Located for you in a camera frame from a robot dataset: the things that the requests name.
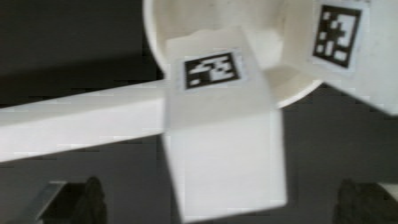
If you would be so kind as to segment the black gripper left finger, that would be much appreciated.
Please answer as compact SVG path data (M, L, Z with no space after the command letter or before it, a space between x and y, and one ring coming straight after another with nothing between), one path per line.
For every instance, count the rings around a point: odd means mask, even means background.
M102 181L50 181L29 207L25 224L107 224Z

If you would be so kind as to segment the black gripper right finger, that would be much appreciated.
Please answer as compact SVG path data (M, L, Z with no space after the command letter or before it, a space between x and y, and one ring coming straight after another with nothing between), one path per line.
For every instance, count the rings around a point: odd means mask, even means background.
M334 224L398 224L398 183L343 180Z

